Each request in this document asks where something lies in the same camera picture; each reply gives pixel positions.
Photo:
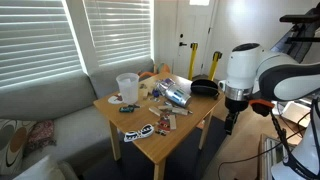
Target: door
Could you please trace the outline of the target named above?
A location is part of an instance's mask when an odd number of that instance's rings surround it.
[[[207,5],[190,5],[192,2],[208,1]],[[179,0],[176,28],[176,45],[178,52],[173,60],[172,72],[187,78],[190,66],[190,44],[198,43],[194,61],[193,77],[202,74],[202,64],[205,62],[206,46],[210,32],[213,6],[215,0]]]

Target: window blinds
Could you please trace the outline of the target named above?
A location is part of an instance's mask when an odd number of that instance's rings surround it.
[[[98,64],[150,58],[149,0],[85,0]]]
[[[80,69],[61,0],[0,1],[0,87]]]

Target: pillow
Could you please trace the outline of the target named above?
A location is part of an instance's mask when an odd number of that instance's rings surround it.
[[[37,149],[42,150],[48,145],[56,145],[54,124],[52,120],[41,121],[34,125],[25,147],[24,156]]]
[[[19,172],[23,149],[35,123],[0,119],[0,175]]]
[[[65,177],[50,155],[47,155],[29,169],[15,177],[14,180],[64,180]]]

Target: table leg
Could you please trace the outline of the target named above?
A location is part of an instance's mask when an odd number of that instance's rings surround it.
[[[211,112],[209,112],[209,114],[204,119],[205,123],[204,123],[203,129],[202,129],[200,143],[199,143],[200,150],[203,148],[203,144],[207,138],[207,134],[208,134],[208,130],[209,130],[210,122],[211,122],[212,112],[213,112],[213,110],[211,110]]]
[[[109,128],[110,128],[113,157],[114,157],[114,160],[117,161],[121,158],[119,135],[118,135],[117,127],[111,121],[108,121],[108,122],[109,122]]]
[[[164,178],[164,169],[166,166],[166,159],[163,159],[159,164],[154,165],[154,180],[162,180]]]

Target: gray couch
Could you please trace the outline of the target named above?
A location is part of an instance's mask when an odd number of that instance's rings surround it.
[[[68,162],[81,174],[84,166],[112,153],[109,128],[93,101],[118,90],[116,76],[152,71],[152,60],[102,66],[89,76],[81,72],[0,88],[0,119],[54,120],[57,146],[47,146],[23,159],[27,169],[45,155]]]

